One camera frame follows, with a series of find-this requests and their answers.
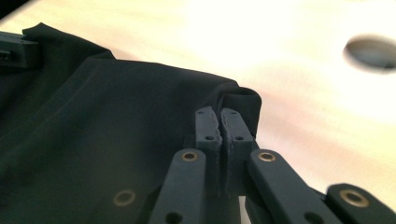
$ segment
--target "wooden table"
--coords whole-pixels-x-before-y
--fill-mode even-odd
[[[36,0],[0,30],[44,22],[118,59],[233,78],[262,97],[260,146],[309,186],[351,183],[396,210],[396,70],[344,52],[355,35],[395,39],[395,11],[394,1]]]

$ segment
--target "black cloth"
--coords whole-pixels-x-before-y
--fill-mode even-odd
[[[0,20],[27,2],[28,0],[0,0]]]
[[[197,109],[237,110],[256,134],[261,98],[231,79],[116,60],[45,24],[23,33],[43,65],[0,69],[2,224],[144,223]],[[113,206],[123,189],[135,202]]]

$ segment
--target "dark hole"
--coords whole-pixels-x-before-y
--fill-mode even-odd
[[[311,213],[311,212],[305,213],[304,217],[311,224],[323,224],[324,223],[323,219],[315,213]]]
[[[274,159],[274,156],[271,155],[271,154],[263,153],[262,154],[262,158],[265,159],[265,160],[271,161],[271,160]]]
[[[119,197],[117,197],[117,200],[119,200],[119,202],[124,203],[127,202],[131,199],[132,195],[130,193],[122,193],[119,195]]]
[[[187,153],[184,155],[184,158],[187,160],[192,160],[195,158],[195,155],[193,153]]]
[[[352,194],[352,193],[347,193],[346,196],[348,197],[348,199],[350,201],[353,201],[355,203],[360,203],[361,202],[361,197],[359,197],[356,194]]]
[[[346,51],[353,59],[368,66],[381,69],[395,68],[396,46],[387,39],[352,39],[346,44]]]
[[[183,220],[183,216],[176,212],[168,213],[165,217],[165,221],[168,224],[179,224],[181,220]]]

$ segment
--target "black clip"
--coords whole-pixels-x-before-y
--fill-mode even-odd
[[[41,65],[38,42],[24,35],[0,32],[0,67],[37,68]]]

